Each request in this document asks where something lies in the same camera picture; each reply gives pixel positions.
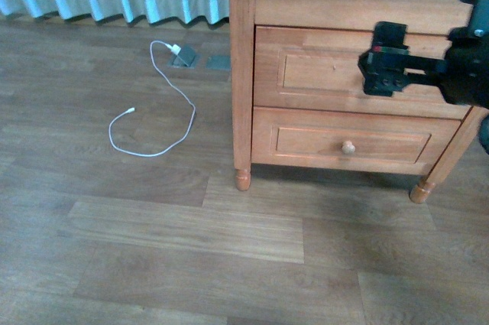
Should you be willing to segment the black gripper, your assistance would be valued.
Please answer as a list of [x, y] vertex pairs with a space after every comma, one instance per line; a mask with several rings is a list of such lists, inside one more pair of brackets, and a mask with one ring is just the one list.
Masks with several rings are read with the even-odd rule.
[[410, 54], [404, 44], [407, 26], [379, 21], [371, 48], [358, 58], [363, 90], [370, 96], [392, 96], [410, 84], [438, 86], [447, 102], [488, 106], [488, 0], [460, 0], [472, 6], [466, 26], [454, 28], [445, 60]]

